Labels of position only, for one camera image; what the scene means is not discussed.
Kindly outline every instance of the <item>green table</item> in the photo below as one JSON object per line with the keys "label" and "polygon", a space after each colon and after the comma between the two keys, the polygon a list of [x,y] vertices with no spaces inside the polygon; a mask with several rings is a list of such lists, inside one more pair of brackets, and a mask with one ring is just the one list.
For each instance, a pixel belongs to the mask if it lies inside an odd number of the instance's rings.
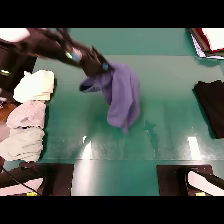
{"label": "green table", "polygon": [[81,70],[37,60],[35,71],[52,70],[57,78],[40,161],[75,163],[73,195],[158,195],[157,164],[209,163],[222,177],[224,139],[214,139],[192,88],[199,80],[224,80],[223,62],[198,58],[185,29],[71,33],[109,60],[128,63],[142,87],[141,117],[124,134],[107,123],[101,93],[79,92]]}

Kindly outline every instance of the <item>purple cloth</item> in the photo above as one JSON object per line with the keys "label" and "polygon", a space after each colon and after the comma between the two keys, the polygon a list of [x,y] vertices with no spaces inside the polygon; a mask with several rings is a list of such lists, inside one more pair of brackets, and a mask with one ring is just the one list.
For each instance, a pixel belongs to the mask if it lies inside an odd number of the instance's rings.
{"label": "purple cloth", "polygon": [[81,92],[102,91],[110,105],[107,121],[124,131],[140,115],[140,83],[138,75],[129,65],[110,63],[113,71],[94,78],[87,78],[80,85]]}

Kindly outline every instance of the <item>black cable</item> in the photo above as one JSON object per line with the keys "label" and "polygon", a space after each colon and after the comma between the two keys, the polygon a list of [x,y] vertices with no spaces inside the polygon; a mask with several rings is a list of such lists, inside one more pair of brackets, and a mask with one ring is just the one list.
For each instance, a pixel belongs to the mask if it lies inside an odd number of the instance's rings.
{"label": "black cable", "polygon": [[22,184],[24,187],[26,187],[26,188],[28,188],[28,189],[30,189],[31,191],[33,191],[33,192],[35,192],[35,193],[37,193],[39,196],[42,196],[42,194],[40,194],[40,193],[38,193],[36,190],[34,190],[33,188],[31,188],[31,187],[29,187],[29,186],[27,186],[26,184],[23,184],[23,183],[21,183],[21,182],[19,182],[19,181],[17,181],[16,179],[15,179],[15,177],[10,173],[10,172],[8,172],[3,166],[2,166],[2,170],[4,171],[4,172],[6,172],[17,184]]}

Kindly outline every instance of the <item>yellow label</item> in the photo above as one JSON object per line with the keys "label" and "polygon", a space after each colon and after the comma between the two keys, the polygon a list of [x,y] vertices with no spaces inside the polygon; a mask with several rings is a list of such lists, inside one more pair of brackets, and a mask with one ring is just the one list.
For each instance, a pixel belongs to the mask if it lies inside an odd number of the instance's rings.
{"label": "yellow label", "polygon": [[198,193],[195,193],[196,196],[205,196],[205,192],[198,192]]}
{"label": "yellow label", "polygon": [[27,196],[37,196],[37,193],[36,192],[29,192],[26,195]]}

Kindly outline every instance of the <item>red cloth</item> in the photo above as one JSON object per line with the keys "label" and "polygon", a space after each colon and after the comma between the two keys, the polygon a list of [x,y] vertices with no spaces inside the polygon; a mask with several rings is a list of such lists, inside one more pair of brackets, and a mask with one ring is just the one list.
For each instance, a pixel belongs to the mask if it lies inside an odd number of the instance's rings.
{"label": "red cloth", "polygon": [[205,36],[205,34],[203,33],[202,31],[202,28],[196,28],[196,30],[198,31],[198,33],[200,34],[201,38],[205,41],[205,43],[208,45],[209,49],[210,49],[210,53],[217,53],[217,52],[220,52],[220,51],[224,51],[224,48],[222,49],[217,49],[217,50],[211,50],[210,48],[210,45],[209,45],[209,42],[208,42],[208,39],[207,37]]}

